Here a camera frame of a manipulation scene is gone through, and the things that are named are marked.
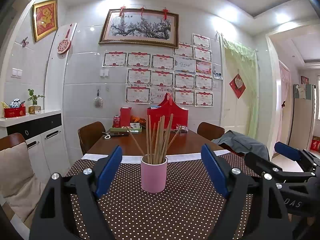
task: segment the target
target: polka dot tablecloth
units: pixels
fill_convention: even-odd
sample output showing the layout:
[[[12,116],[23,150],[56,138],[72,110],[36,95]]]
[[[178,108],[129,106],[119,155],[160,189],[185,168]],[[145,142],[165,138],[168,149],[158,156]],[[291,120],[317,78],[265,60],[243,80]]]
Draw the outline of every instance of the polka dot tablecloth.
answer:
[[[222,155],[234,168],[256,174],[237,155]],[[78,160],[68,176],[92,168],[96,162]],[[71,195],[74,216],[83,239],[89,239],[76,195]],[[225,199],[215,191],[201,160],[168,163],[164,191],[150,194],[141,188],[140,165],[121,164],[107,195],[98,200],[117,240],[207,239],[222,211]],[[234,239],[243,235],[251,196],[243,208]]]

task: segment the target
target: silver screw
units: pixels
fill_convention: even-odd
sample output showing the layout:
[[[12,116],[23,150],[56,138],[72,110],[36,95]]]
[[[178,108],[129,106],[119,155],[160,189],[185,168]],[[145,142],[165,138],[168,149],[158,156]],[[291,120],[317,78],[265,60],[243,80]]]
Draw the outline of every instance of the silver screw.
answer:
[[[241,170],[239,170],[238,168],[233,168],[233,169],[231,170],[231,172],[232,172],[233,174],[235,174],[235,175],[238,175],[238,174],[241,173]]]
[[[92,173],[92,170],[90,169],[90,168],[85,168],[84,170],[83,170],[83,174],[85,174],[85,175],[89,175],[89,174],[91,174]]]
[[[51,179],[58,179],[60,177],[59,173],[54,173],[51,175]]]
[[[264,174],[263,177],[265,179],[267,179],[267,180],[271,180],[272,179],[272,176],[269,173]]]
[[[281,189],[282,185],[280,183],[276,183],[277,189]]]

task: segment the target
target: white tablecloth trim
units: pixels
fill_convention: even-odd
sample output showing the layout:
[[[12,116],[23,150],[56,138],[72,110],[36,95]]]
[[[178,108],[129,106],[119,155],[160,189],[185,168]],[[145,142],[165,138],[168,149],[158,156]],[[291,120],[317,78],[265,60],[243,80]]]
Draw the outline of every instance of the white tablecloth trim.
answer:
[[[219,155],[227,154],[227,153],[229,153],[229,151],[228,150],[219,150],[219,151],[214,151],[214,153],[217,156],[219,156]],[[108,155],[87,153],[81,159],[97,161],[97,160],[105,158],[105,157],[108,157]],[[169,163],[200,160],[201,153],[167,155],[167,158],[168,158]],[[141,163],[141,156],[126,156],[126,155],[124,155],[124,156],[122,156],[121,163],[140,164]]]

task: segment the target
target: gold picture frame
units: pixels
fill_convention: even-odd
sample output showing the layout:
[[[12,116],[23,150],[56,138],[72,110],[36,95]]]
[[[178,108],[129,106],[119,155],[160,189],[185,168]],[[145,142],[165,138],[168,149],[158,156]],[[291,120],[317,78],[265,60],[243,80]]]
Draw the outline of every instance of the gold picture frame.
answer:
[[[58,29],[58,0],[48,0],[32,6],[32,30],[35,42]]]
[[[99,44],[135,43],[178,48],[179,14],[144,9],[110,9]]]

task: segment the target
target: wooden table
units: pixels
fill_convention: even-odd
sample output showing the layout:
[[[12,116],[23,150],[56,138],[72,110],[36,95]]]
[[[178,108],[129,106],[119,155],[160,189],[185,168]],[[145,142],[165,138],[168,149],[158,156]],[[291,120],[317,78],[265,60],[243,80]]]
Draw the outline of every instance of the wooden table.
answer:
[[[142,132],[134,134],[133,136],[137,140],[141,149],[145,153],[147,153],[146,130],[143,129]],[[201,147],[204,144],[208,144],[213,151],[223,150],[223,148],[221,148],[217,144],[189,130],[188,133],[180,133],[176,137],[176,139],[168,149],[167,155],[199,153],[201,152]],[[108,155],[117,145],[122,148],[123,155],[141,156],[141,152],[138,150],[137,146],[130,136],[112,137],[108,140],[106,140],[104,136],[102,136],[87,153]]]

